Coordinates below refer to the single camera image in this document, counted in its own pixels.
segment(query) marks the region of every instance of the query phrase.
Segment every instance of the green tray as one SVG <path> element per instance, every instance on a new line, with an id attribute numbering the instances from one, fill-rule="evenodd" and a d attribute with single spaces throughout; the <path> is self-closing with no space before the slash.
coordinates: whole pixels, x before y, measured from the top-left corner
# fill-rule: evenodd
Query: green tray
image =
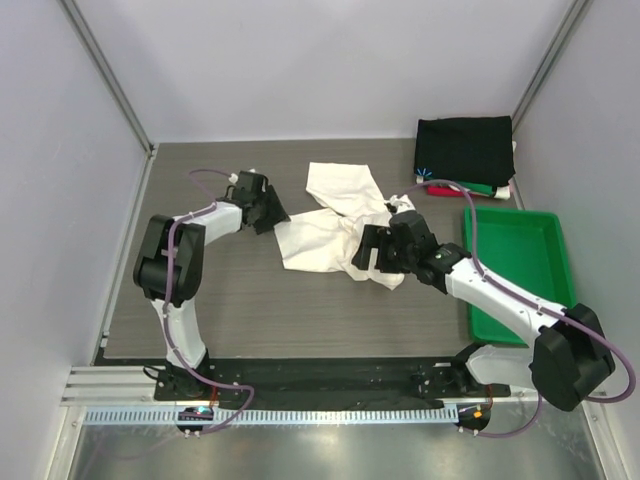
<path id="1" fill-rule="evenodd" d="M 560 221 L 553 213 L 477 208 L 482 263 L 531 293 L 568 307 L 576 303 Z M 471 210 L 464 212 L 464 240 L 471 250 Z M 507 327 L 470 308 L 471 336 L 488 343 L 524 345 Z"/>

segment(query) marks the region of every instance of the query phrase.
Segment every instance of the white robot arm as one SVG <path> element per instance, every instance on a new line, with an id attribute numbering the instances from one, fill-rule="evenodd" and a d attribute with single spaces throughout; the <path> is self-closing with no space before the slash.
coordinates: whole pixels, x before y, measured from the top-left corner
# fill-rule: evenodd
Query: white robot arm
<path id="1" fill-rule="evenodd" d="M 173 287 L 167 319 L 170 337 L 193 370 L 209 377 L 209 355 L 200 337 L 195 294 L 202 280 L 204 249 L 218 238 L 252 226 L 257 234 L 273 229 L 287 216 L 267 177 L 240 172 L 235 185 L 218 199 L 215 210 L 181 222 L 176 229 L 174 252 L 168 252 L 168 235 L 178 217 L 155 215 L 149 221 L 133 273 L 133 280 L 151 301 L 164 328 L 164 305 L 168 276 L 168 255 L 173 255 Z M 167 345 L 161 383 L 182 397 L 199 398 L 207 386 L 184 369 L 173 349 Z"/>
<path id="2" fill-rule="evenodd" d="M 393 213 L 394 206 L 389 207 Z M 603 336 L 591 309 L 544 300 L 476 263 L 458 245 L 439 244 L 415 210 L 395 213 L 389 227 L 367 225 L 353 265 L 368 268 L 372 249 L 378 251 L 375 268 L 381 272 L 413 273 L 420 282 L 482 309 L 528 345 L 465 349 L 466 369 L 479 384 L 535 388 L 552 405 L 571 411 L 613 373 L 606 347 L 558 319 L 566 316 Z"/>

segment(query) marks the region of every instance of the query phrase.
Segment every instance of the gray table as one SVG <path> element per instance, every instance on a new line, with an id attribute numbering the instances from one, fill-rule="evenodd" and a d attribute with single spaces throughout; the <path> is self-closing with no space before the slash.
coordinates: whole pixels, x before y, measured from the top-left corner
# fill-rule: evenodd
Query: gray table
<path id="1" fill-rule="evenodd" d="M 193 168 L 265 173 L 290 214 L 319 208 L 305 190 L 309 162 L 368 164 L 382 193 L 413 182 L 413 140 L 323 140 L 163 144 L 153 165 L 118 295 L 105 357 L 163 357 L 159 321 L 132 280 L 150 216 L 178 215 L 207 201 L 184 173 Z M 222 177 L 203 175 L 222 195 Z M 461 241 L 463 199 L 412 196 L 440 241 Z M 479 205 L 513 202 L 482 200 Z M 212 356 L 435 356 L 469 342 L 466 306 L 407 277 L 395 291 L 347 274 L 285 271 L 274 234 L 225 237 L 205 253 L 196 308 Z"/>

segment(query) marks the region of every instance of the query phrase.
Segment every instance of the white cloth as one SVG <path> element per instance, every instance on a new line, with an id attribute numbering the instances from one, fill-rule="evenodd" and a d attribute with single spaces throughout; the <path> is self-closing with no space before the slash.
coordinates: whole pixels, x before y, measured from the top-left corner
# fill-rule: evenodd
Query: white cloth
<path id="1" fill-rule="evenodd" d="M 402 274 L 375 270 L 377 252 L 371 254 L 368 270 L 351 265 L 364 226 L 389 225 L 391 214 L 367 165 L 310 163 L 307 192 L 322 210 L 292 215 L 291 222 L 276 225 L 275 233 L 287 270 L 306 272 L 344 271 L 354 280 L 371 279 L 393 290 Z M 413 208 L 407 197 L 403 202 Z"/>

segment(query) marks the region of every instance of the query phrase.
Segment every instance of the white backdrop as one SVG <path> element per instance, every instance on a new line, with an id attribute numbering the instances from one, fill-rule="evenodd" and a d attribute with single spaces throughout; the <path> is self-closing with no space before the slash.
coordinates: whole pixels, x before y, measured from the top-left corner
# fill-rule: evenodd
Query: white backdrop
<path id="1" fill-rule="evenodd" d="M 560 216 L 578 301 L 640 371 L 640 2 L 594 2 L 516 132 L 527 208 Z M 626 384 L 624 368 L 608 383 Z M 608 409 L 640 478 L 640 392 Z"/>
<path id="2" fill-rule="evenodd" d="M 570 0 L 78 0 L 156 142 L 511 114 Z"/>
<path id="3" fill-rule="evenodd" d="M 0 2 L 0 477 L 42 479 L 144 152 L 55 1 Z"/>

